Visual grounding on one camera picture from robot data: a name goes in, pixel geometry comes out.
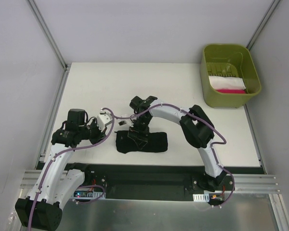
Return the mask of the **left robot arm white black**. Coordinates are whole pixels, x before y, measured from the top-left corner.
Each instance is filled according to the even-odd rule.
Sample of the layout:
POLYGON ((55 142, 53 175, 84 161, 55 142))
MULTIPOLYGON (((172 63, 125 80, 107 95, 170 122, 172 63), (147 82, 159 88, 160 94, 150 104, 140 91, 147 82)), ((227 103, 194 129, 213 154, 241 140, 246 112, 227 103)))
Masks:
POLYGON ((22 226, 27 230, 54 231, 58 228, 63 209, 74 192, 95 188, 105 192, 92 180, 87 164, 74 163, 62 179, 63 171, 75 151, 101 144, 107 137, 107 126, 113 126, 112 115, 105 110, 89 117, 83 109, 70 109, 67 119, 53 133, 51 150, 43 169, 31 191, 19 198, 15 210, 22 226))

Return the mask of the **black t shirt blue logo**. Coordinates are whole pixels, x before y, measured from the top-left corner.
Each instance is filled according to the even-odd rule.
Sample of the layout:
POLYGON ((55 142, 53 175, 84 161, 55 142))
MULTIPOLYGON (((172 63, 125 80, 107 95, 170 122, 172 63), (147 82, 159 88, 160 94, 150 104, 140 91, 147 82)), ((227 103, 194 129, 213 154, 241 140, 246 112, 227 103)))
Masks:
POLYGON ((137 137, 131 131, 120 130, 116 132, 116 149, 118 152, 163 153, 168 150, 168 137, 166 132, 149 133, 145 137, 137 137))

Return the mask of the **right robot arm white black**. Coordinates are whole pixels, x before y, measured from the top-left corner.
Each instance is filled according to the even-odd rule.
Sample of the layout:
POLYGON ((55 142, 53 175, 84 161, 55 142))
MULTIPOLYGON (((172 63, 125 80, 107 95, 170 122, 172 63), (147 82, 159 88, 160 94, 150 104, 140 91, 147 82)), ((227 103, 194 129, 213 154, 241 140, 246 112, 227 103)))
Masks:
POLYGON ((227 173, 213 147, 214 133, 217 131, 200 106, 194 105, 181 109, 172 104, 163 103, 155 96, 149 96, 145 100, 135 96, 130 102, 130 107, 137 118, 133 120, 129 128, 128 138, 133 140, 136 150, 144 151, 157 140, 149 132, 149 123, 152 118, 159 117, 168 120, 181 127, 186 141, 197 148, 201 156, 205 172, 197 180, 198 186, 213 192, 224 185, 227 173))

